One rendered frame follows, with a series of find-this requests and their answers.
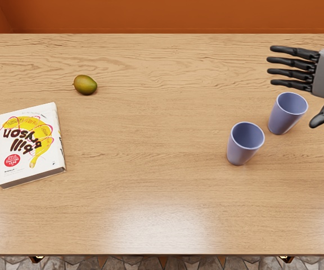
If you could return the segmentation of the lavender plastic cup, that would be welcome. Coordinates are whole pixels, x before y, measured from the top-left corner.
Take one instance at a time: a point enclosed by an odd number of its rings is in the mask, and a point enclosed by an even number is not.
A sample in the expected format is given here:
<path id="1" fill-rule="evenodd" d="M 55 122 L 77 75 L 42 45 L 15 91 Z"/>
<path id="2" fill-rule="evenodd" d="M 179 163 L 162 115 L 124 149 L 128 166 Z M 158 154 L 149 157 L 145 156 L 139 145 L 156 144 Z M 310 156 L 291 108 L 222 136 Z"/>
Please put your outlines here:
<path id="1" fill-rule="evenodd" d="M 277 96 L 268 119 L 268 129 L 276 135 L 287 133 L 307 112 L 306 99 L 296 93 L 284 92 Z"/>
<path id="2" fill-rule="evenodd" d="M 236 123 L 227 142 L 227 160 L 235 166 L 246 164 L 263 146 L 264 141 L 265 134 L 258 125 L 248 121 Z"/>

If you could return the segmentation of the green-yellow mango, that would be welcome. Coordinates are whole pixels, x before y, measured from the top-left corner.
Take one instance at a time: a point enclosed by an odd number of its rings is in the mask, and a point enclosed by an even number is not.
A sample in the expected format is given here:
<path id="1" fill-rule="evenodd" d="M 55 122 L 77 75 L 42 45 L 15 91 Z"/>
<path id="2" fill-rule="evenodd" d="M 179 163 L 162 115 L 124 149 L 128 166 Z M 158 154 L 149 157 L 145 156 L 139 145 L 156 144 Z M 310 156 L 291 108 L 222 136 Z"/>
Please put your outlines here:
<path id="1" fill-rule="evenodd" d="M 73 86 L 81 95 L 89 96 L 97 90 L 97 83 L 87 75 L 78 75 L 74 78 Z"/>

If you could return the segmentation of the white and yellow book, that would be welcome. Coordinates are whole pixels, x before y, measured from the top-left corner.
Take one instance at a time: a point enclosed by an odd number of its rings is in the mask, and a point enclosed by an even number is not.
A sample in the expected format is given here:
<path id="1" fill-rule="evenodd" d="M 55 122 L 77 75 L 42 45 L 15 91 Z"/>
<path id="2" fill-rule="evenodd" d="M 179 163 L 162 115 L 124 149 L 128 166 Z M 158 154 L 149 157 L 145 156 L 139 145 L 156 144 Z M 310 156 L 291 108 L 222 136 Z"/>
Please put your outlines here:
<path id="1" fill-rule="evenodd" d="M 55 102 L 0 115 L 0 187 L 46 178 L 66 170 Z"/>

